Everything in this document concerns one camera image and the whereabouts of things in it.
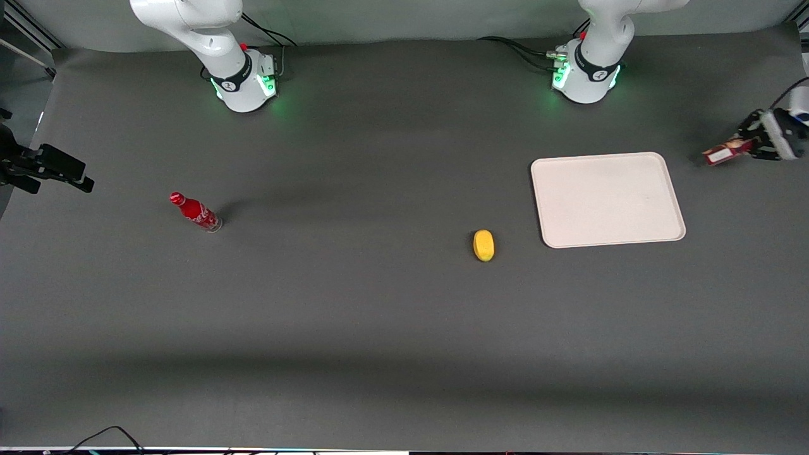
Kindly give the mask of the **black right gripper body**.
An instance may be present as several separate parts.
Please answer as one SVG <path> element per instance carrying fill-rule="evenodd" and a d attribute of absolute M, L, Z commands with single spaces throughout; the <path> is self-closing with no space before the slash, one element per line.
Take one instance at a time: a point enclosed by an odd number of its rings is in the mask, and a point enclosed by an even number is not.
<path fill-rule="evenodd" d="M 18 144 L 13 132 L 4 124 L 12 116 L 8 110 L 1 109 L 1 186 L 12 186 L 27 193 L 37 194 L 41 187 L 40 181 L 25 173 L 20 174 L 14 169 L 16 162 L 24 158 L 24 153 L 28 149 Z"/>

